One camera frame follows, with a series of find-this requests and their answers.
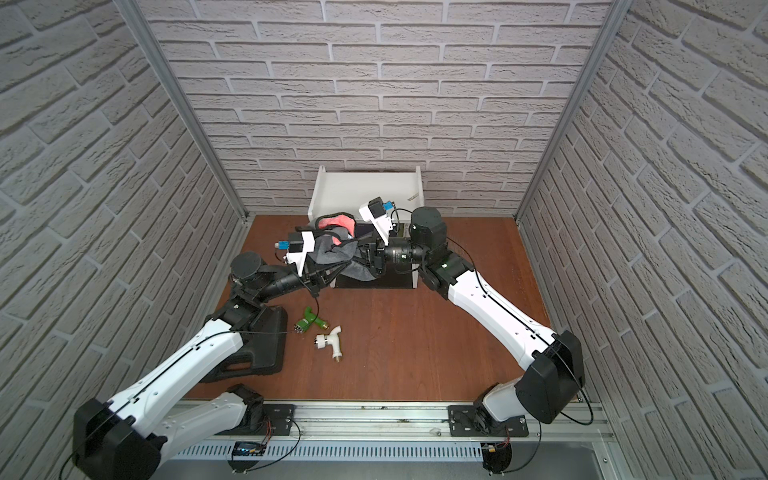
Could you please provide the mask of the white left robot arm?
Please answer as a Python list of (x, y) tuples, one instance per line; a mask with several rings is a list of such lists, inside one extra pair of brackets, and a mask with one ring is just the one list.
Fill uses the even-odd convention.
[(346, 263), (268, 265), (255, 252), (230, 264), (231, 294), (201, 330), (145, 377), (101, 402), (95, 398), (74, 416), (69, 463), (91, 479), (148, 479), (176, 452), (224, 430), (260, 431), (262, 397), (235, 386), (180, 417), (171, 408), (200, 381), (240, 375), (272, 375), (284, 364), (287, 314), (269, 301), (327, 287)]

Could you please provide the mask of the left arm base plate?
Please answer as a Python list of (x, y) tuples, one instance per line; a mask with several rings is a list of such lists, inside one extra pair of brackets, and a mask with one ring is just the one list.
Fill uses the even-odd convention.
[(221, 431), (217, 436), (289, 436), (293, 430), (295, 410), (295, 404), (262, 404), (258, 409), (249, 410), (240, 425)]

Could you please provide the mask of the white metal bookshelf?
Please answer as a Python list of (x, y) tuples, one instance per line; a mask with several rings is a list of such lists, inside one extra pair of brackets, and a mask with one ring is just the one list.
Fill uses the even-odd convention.
[[(415, 193), (418, 197), (408, 201)], [(312, 222), (321, 216), (347, 212), (361, 222), (359, 207), (376, 197), (398, 208), (392, 214), (392, 220), (398, 224), (397, 234), (406, 236), (410, 212), (425, 205), (420, 168), (408, 172), (328, 172), (320, 167), (308, 207), (308, 219)]]

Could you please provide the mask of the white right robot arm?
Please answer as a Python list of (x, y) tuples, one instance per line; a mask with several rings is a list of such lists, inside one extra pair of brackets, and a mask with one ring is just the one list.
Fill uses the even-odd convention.
[(584, 386), (580, 340), (568, 330), (557, 333), (532, 319), (494, 290), (469, 254), (450, 248), (447, 226), (436, 209), (411, 211), (409, 235), (392, 236), (391, 215), (397, 210), (379, 198), (359, 207), (362, 221), (373, 225), (379, 236), (369, 249), (373, 265), (415, 266), (424, 285), (478, 321), (523, 370), (520, 378), (483, 394), (481, 418), (502, 423), (528, 413), (541, 423), (552, 423)]

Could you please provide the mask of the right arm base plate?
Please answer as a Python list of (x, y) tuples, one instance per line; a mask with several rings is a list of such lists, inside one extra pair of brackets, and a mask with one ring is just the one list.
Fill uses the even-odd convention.
[(524, 416), (511, 417), (500, 422), (482, 407), (469, 404), (449, 405), (447, 412), (452, 437), (524, 438), (529, 435)]

